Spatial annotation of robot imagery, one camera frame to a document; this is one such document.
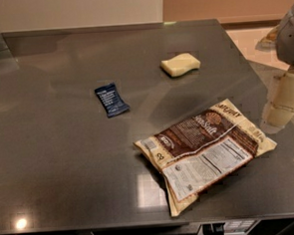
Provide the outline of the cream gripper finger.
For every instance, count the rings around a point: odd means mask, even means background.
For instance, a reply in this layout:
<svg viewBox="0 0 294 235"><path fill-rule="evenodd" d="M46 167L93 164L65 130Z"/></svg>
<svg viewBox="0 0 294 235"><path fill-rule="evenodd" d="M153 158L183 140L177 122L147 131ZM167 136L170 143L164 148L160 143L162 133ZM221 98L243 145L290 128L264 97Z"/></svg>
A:
<svg viewBox="0 0 294 235"><path fill-rule="evenodd" d="M286 71L278 81L278 88L271 100L272 105L277 109L294 112L294 68Z"/></svg>
<svg viewBox="0 0 294 235"><path fill-rule="evenodd" d="M287 123L294 117L288 110L275 108L271 103L266 104L262 111L261 130L266 133L277 133L282 130Z"/></svg>

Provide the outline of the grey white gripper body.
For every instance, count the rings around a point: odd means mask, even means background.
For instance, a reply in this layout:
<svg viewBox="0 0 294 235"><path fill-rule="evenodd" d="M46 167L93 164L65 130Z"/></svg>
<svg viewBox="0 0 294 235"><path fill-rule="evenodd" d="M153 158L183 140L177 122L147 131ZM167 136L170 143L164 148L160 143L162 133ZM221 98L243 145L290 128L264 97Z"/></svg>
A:
<svg viewBox="0 0 294 235"><path fill-rule="evenodd" d="M294 66L294 4L278 26L275 49L281 62Z"/></svg>

